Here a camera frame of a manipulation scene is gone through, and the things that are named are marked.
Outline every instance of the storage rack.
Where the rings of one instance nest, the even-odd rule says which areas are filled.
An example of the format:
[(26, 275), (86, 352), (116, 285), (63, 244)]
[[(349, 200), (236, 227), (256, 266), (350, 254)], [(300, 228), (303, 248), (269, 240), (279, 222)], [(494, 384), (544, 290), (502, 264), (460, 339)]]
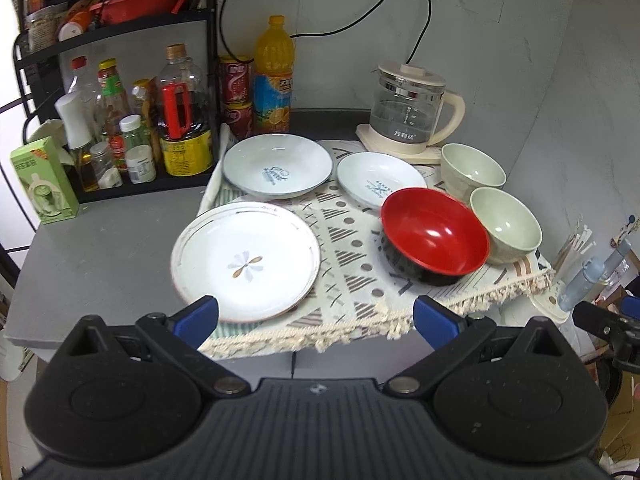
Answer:
[[(55, 5), (71, 0), (46, 0), (46, 5)], [(216, 65), (218, 60), (217, 41), (217, 0), (206, 0), (206, 8), (203, 10), (188, 10), (178, 14), (162, 14), (159, 16), (145, 16), (137, 20), (120, 23), (118, 25), (108, 25), (96, 30), (87, 31), (80, 36), (76, 36), (66, 41), (55, 43), (54, 45), (29, 53), (28, 36), (24, 30), (25, 12), (23, 0), (17, 0), (18, 20), (20, 33), (15, 39), (13, 48), (15, 76), (18, 83), (18, 90), (22, 99), (22, 106), (26, 113), (26, 121), (22, 129), (22, 142), (26, 143), (26, 131), (29, 122), (38, 117), (43, 123), (48, 119), (57, 119), (59, 115), (54, 107), (56, 100), (65, 93), (62, 72), (60, 71), (60, 60), (58, 55), (78, 46), (93, 43), (94, 41), (112, 38), (121, 34), (127, 34), (136, 30), (147, 28), (163, 27), (174, 23), (206, 22), (207, 41), (207, 93), (209, 100), (209, 124), (212, 130), (212, 151), (214, 165), (217, 162), (218, 136), (215, 134), (220, 125), (220, 112), (218, 110), (218, 83), (216, 78)], [(28, 93), (25, 90), (22, 72), (24, 72), (27, 85), (31, 89), (31, 99), (33, 99), (34, 109), (29, 106)], [(167, 189), (178, 189), (183, 187), (204, 186), (210, 172), (206, 171), (195, 176), (174, 177), (166, 172), (158, 172), (158, 176), (152, 182), (143, 184), (131, 184), (128, 179), (120, 187), (111, 189), (100, 189), (93, 192), (84, 192), (75, 172), (69, 174), (69, 180), (76, 192), (80, 203), (95, 202), (106, 198), (116, 198), (152, 191), (162, 191)]]

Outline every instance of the glass kettle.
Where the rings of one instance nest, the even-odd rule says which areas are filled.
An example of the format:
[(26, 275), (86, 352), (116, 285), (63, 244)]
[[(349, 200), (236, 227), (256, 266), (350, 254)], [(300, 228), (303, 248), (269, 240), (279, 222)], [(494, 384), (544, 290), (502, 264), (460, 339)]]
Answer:
[[(385, 61), (369, 119), (370, 133), (394, 141), (395, 152), (417, 154), (442, 142), (460, 125), (465, 102), (445, 89), (446, 81), (422, 67)], [(442, 105), (453, 106), (446, 126), (436, 131)]]

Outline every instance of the tablecloth fringe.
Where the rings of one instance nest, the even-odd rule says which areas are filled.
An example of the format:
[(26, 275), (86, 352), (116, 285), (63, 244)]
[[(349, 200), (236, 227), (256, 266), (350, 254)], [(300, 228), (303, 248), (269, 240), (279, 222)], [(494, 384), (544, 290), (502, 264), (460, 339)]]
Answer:
[[(517, 296), (543, 292), (551, 286), (553, 277), (553, 270), (545, 269), (526, 280), (507, 282), (497, 290), (475, 291), (475, 294), (466, 298), (455, 298), (450, 304), (448, 301), (443, 301), (442, 304), (459, 316), (466, 316), (470, 312), (488, 310), (492, 304), (503, 303)], [(220, 339), (209, 337), (200, 346), (200, 352), (212, 359), (250, 356), (265, 350), (268, 350), (265, 353), (292, 352), (309, 346), (314, 346), (318, 352), (324, 352), (334, 343), (349, 344), (364, 335), (386, 335), (388, 339), (398, 339), (414, 327), (413, 306), (390, 310), (384, 301), (379, 301), (374, 310), (375, 314), (371, 317), (337, 324), (276, 328)]]

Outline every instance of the red can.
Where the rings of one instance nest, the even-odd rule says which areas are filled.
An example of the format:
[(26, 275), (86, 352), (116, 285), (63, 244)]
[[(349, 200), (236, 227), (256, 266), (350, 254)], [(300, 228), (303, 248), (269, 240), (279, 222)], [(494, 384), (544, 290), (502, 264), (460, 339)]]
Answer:
[[(239, 60), (249, 61), (247, 56), (238, 56)], [(238, 63), (231, 56), (220, 57), (220, 80), (222, 102), (244, 103), (249, 99), (249, 65)]]
[(225, 123), (231, 128), (236, 139), (251, 136), (254, 125), (254, 106), (252, 103), (225, 105)]

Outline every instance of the green box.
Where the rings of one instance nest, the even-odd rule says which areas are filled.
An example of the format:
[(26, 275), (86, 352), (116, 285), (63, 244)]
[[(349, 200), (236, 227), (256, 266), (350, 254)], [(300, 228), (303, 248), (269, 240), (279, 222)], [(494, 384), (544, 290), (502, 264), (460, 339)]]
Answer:
[(43, 224), (76, 216), (80, 205), (51, 137), (13, 150), (11, 163)]

